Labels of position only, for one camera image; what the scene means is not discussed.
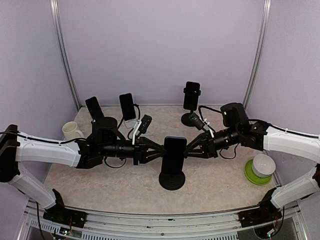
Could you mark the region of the clear phone case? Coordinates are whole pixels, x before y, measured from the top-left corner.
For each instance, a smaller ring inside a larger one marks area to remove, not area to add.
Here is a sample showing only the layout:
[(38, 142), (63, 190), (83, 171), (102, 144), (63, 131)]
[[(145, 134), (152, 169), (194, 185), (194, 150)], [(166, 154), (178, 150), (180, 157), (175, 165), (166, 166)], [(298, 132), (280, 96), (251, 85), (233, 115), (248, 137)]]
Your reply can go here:
[(120, 107), (125, 121), (134, 120), (136, 112), (134, 107), (133, 96), (131, 93), (121, 94), (119, 96)]

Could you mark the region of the black pole stand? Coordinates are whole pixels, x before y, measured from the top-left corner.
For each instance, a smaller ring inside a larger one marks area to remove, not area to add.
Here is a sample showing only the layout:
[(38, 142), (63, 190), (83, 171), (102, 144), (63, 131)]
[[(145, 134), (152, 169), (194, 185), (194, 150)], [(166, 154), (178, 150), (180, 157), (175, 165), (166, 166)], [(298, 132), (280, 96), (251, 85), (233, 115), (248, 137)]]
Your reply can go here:
[(176, 191), (183, 187), (186, 181), (186, 176), (183, 171), (178, 175), (160, 173), (158, 180), (159, 184), (164, 189), (168, 191)]
[(184, 113), (181, 117), (181, 122), (183, 125), (187, 126), (187, 127), (194, 127), (194, 125), (191, 123), (191, 121), (189, 120), (189, 116), (190, 114), (192, 114), (194, 111), (189, 110), (189, 112)]

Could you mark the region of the blue phone underneath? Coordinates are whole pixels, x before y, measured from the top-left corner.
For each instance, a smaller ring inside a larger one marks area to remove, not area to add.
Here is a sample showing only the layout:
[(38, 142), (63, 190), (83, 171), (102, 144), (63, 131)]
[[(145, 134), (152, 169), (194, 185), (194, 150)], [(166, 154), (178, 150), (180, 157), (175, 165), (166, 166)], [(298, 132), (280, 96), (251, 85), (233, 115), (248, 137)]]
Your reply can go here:
[(180, 175), (182, 173), (186, 146), (187, 139), (184, 137), (165, 137), (164, 148), (166, 154), (162, 157), (161, 174)]

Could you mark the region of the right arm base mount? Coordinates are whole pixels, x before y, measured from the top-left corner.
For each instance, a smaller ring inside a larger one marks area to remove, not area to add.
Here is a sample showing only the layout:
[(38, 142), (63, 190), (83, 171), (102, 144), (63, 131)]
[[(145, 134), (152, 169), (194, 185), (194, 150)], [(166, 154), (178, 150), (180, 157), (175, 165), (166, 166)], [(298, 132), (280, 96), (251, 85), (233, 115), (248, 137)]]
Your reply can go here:
[(282, 213), (280, 210), (268, 210), (256, 208), (245, 210), (238, 213), (239, 221), (242, 228), (260, 225), (275, 221), (276, 218), (281, 219)]

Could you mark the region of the white folding phone stand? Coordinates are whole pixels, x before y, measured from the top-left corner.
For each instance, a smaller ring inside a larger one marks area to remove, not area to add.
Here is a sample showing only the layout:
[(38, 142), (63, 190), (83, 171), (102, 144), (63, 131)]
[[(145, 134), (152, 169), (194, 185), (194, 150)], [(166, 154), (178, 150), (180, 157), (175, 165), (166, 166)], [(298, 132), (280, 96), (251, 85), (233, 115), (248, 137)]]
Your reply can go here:
[(131, 129), (136, 125), (137, 121), (138, 121), (138, 119), (136, 119), (136, 118), (130, 119), (130, 120), (125, 120), (124, 125), (127, 129)]

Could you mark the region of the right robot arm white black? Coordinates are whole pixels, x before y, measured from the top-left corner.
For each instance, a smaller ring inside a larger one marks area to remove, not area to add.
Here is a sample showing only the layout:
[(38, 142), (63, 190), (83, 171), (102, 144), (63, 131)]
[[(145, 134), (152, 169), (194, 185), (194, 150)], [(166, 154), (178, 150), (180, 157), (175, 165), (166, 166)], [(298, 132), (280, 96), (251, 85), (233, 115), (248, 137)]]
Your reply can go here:
[(202, 159), (218, 157), (218, 150), (236, 144), (259, 151), (283, 152), (303, 157), (317, 165), (302, 177), (269, 190), (260, 201), (256, 218), (266, 222), (286, 204), (308, 197), (320, 190), (320, 137), (277, 127), (263, 120), (249, 119), (241, 103), (232, 102), (220, 108), (224, 130), (205, 131), (191, 141), (184, 157)]

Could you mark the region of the black phone silver case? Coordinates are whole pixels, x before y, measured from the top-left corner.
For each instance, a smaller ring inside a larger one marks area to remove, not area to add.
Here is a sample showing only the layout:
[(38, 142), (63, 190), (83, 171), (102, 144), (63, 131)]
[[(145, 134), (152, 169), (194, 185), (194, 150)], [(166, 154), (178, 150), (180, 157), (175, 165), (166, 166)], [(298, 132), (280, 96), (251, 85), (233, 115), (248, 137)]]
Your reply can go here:
[(105, 117), (96, 96), (86, 99), (85, 104), (93, 122)]

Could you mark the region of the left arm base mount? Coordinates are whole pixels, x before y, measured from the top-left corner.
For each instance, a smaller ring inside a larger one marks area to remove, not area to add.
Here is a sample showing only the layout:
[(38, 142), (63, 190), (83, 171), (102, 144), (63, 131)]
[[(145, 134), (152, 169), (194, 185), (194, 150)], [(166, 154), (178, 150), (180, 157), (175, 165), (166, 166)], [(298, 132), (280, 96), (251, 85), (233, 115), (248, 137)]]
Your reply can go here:
[(87, 219), (87, 213), (68, 208), (46, 210), (43, 214), (43, 218), (54, 223), (82, 229)]

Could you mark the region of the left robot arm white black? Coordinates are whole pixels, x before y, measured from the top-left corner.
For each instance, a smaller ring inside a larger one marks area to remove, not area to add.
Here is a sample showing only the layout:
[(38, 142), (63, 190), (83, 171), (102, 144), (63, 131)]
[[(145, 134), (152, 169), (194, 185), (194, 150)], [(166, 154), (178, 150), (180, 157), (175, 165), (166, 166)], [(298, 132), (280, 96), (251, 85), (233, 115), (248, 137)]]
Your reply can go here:
[(23, 167), (23, 162), (91, 169), (101, 165), (108, 157), (133, 159), (134, 165), (138, 165), (166, 154), (162, 145), (146, 137), (127, 140), (113, 117), (96, 119), (91, 125), (92, 132), (88, 138), (65, 142), (22, 135), (17, 125), (9, 125), (0, 138), (0, 181), (34, 199), (47, 213), (63, 223), (70, 218), (70, 211), (65, 207), (60, 193), (46, 188)]

